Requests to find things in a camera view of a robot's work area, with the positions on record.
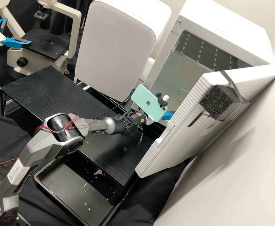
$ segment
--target gray foam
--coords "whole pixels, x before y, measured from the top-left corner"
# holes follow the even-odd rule
[[[215,85],[199,103],[210,116],[217,119],[227,117],[240,101],[233,88]]]

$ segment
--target white cover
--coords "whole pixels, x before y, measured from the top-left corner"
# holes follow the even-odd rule
[[[189,32],[252,66],[275,65],[266,30],[212,0],[187,0],[178,19]]]
[[[75,75],[123,101],[136,86],[171,9],[159,0],[96,0],[91,3]]]
[[[253,101],[275,78],[275,67],[264,65],[226,71],[242,96]],[[206,116],[187,127],[203,110],[199,101],[215,85],[228,86],[220,72],[205,73],[168,122],[160,138],[149,148],[136,167],[139,177],[146,177],[173,167],[202,151],[230,122],[220,122]]]

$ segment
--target white cap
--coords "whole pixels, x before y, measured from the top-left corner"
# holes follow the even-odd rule
[[[169,98],[170,98],[170,97],[169,97],[168,95],[164,95],[163,100],[164,100],[164,101],[168,101]]]

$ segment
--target white debris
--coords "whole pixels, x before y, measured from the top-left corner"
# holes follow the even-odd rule
[[[98,170],[94,173],[94,175],[98,175],[98,174],[103,175],[103,172],[102,172],[100,169],[98,169]]]

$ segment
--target mint green iphone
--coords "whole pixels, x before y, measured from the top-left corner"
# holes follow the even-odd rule
[[[147,90],[143,85],[138,85],[131,96],[131,100],[136,103],[153,121],[158,122],[167,112],[168,107],[160,107],[157,97]]]

